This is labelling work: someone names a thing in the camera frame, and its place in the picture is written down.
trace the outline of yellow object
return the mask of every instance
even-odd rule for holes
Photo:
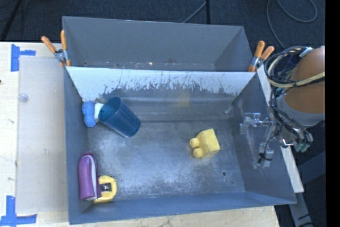
[[[214,156],[221,147],[217,141],[214,129],[201,131],[195,138],[190,139],[195,158],[207,158]]]
[[[102,175],[98,178],[101,187],[101,197],[95,199],[94,203],[106,203],[116,196],[117,182],[110,176]]]

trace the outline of yellow toy block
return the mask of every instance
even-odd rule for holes
[[[195,158],[212,157],[221,149],[217,141],[214,129],[201,131],[195,138],[190,139]]]

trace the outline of wooden table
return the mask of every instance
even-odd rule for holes
[[[17,189],[17,170],[16,166],[18,155],[18,94],[19,94],[19,76],[20,71],[11,72],[11,45],[20,46],[25,49],[36,51],[35,58],[51,57],[51,52],[43,43],[0,43],[0,216],[6,212],[6,196],[16,197]],[[286,157],[292,159],[291,152]],[[303,186],[297,173],[295,162],[290,163],[288,171],[291,172],[292,182],[295,192],[302,192]],[[54,210],[36,212],[38,214],[36,224],[28,226],[69,226],[67,220],[67,211]],[[154,218],[140,218],[136,220],[122,220],[109,223],[80,224],[80,226],[279,226],[278,219],[273,206],[242,208],[226,211],[207,212],[198,214],[185,214],[175,216],[162,216]]]

